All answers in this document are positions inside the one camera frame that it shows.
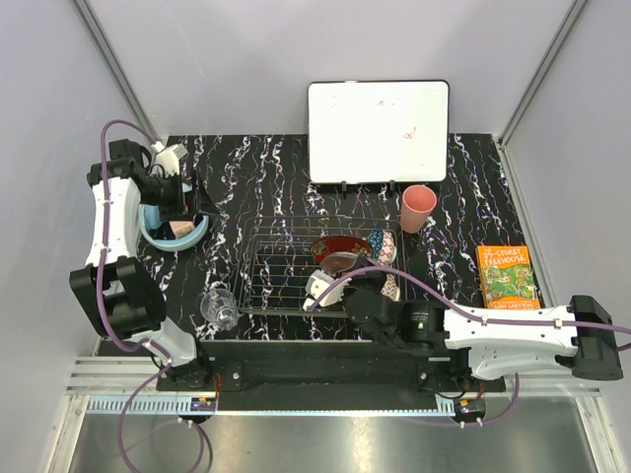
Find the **brown checkered patterned bowl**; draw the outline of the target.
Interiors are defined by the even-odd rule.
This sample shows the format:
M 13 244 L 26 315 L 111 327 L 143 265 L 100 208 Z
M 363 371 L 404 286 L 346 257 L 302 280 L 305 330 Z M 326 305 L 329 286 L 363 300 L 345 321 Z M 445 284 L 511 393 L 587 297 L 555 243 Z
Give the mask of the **brown checkered patterned bowl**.
M 396 284 L 395 278 L 391 274 L 386 275 L 386 282 L 384 283 L 381 294 L 389 298 L 391 301 L 400 301 L 400 288 Z

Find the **blue geometric patterned bowl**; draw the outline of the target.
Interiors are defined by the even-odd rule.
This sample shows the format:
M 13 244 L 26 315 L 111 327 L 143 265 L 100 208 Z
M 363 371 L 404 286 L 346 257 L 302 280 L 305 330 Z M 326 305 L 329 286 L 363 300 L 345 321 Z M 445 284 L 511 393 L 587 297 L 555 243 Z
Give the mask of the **blue geometric patterned bowl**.
M 375 228 L 366 237 L 366 242 L 373 250 L 372 259 L 379 265 L 390 266 L 394 262 L 397 256 L 397 247 L 392 232 Z

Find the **clear glass bowl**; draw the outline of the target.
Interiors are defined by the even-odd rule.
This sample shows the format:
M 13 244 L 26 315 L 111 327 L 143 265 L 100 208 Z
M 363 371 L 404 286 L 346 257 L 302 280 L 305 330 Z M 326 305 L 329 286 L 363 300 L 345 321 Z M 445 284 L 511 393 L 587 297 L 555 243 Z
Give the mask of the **clear glass bowl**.
M 359 264 L 366 262 L 368 258 L 365 254 L 336 251 L 326 255 L 319 264 L 319 269 L 331 277 L 338 277 L 346 272 L 357 269 Z

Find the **red floral plate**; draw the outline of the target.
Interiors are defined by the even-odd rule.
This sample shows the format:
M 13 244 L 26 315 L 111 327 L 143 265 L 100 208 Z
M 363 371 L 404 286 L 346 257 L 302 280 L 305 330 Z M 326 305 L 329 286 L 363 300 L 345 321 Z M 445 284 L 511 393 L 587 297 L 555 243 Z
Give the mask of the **red floral plate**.
M 371 245 L 355 236 L 324 236 L 316 240 L 310 247 L 310 254 L 315 263 L 320 263 L 323 259 L 336 252 L 350 252 L 353 254 L 363 254 L 367 257 L 374 255 Z

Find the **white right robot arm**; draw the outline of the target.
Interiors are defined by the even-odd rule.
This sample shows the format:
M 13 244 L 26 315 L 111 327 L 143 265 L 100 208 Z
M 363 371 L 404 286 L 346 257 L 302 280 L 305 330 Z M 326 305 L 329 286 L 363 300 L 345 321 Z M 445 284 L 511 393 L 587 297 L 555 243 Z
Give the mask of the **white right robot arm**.
M 383 275 L 404 279 L 432 298 L 393 302 L 371 286 Z M 341 303 L 345 317 L 376 342 L 429 358 L 463 355 L 447 368 L 449 382 L 459 390 L 514 373 L 567 370 L 596 381 L 623 377 L 620 354 L 628 347 L 618 344 L 616 336 L 630 330 L 613 324 L 589 296 L 530 310 L 470 307 L 401 270 L 378 266 L 337 279 L 316 270 L 306 291 L 305 311 Z

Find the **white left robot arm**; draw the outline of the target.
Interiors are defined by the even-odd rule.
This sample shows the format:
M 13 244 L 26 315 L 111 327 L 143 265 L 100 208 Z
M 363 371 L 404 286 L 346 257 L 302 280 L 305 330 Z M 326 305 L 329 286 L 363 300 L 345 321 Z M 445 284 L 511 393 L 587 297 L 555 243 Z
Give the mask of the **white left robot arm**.
M 100 336 L 121 350 L 145 348 L 170 382 L 200 390 L 213 382 L 209 356 L 168 317 L 159 284 L 137 256 L 146 231 L 162 224 L 193 225 L 188 235 L 163 241 L 165 251 L 188 249 L 208 232 L 217 209 L 197 177 L 181 175 L 186 154 L 181 144 L 109 143 L 87 174 L 96 207 L 94 238 L 84 268 L 71 272 L 69 284 Z

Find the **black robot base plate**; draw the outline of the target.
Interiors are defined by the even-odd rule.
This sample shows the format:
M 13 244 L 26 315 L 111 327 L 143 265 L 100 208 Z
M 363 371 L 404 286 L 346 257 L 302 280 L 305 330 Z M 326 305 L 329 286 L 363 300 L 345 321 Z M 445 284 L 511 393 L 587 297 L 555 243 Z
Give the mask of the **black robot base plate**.
M 161 391 L 219 389 L 223 411 L 299 413 L 417 412 L 455 395 L 502 392 L 504 379 L 476 380 L 465 354 L 417 356 L 368 341 L 212 341 L 202 343 L 210 374 L 162 378 Z M 219 377 L 213 382 L 211 374 Z

